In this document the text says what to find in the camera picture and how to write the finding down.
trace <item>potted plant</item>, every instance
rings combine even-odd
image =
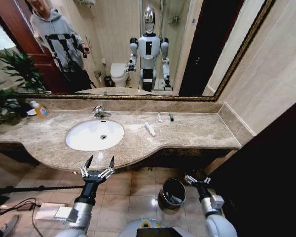
[[[13,110],[19,106],[15,99],[10,99],[10,96],[13,94],[12,90],[0,89],[0,123],[16,125],[21,120],[20,116]]]
[[[18,87],[35,93],[46,93],[47,86],[42,78],[39,69],[34,66],[34,62],[25,53],[17,53],[4,50],[4,55],[0,56],[0,60],[9,66],[2,68],[11,77],[19,77]]]

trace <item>toilet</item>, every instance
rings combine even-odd
[[[111,65],[111,77],[112,81],[115,83],[115,87],[125,87],[126,80],[129,73],[126,72],[126,63],[112,63]]]

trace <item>white sink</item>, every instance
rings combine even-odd
[[[95,120],[73,127],[66,136],[67,145],[78,151],[101,151],[122,140],[124,128],[117,122]]]

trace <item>chrome faucet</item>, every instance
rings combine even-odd
[[[93,110],[92,110],[92,113],[94,113],[94,117],[95,119],[97,119],[98,117],[110,117],[112,116],[110,113],[108,112],[105,112],[103,107],[98,105],[97,107],[95,107]]]

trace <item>black trash can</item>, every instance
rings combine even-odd
[[[168,179],[162,186],[158,201],[168,209],[180,207],[186,199],[184,185],[177,179]]]
[[[105,87],[114,87],[114,82],[110,76],[104,77]]]

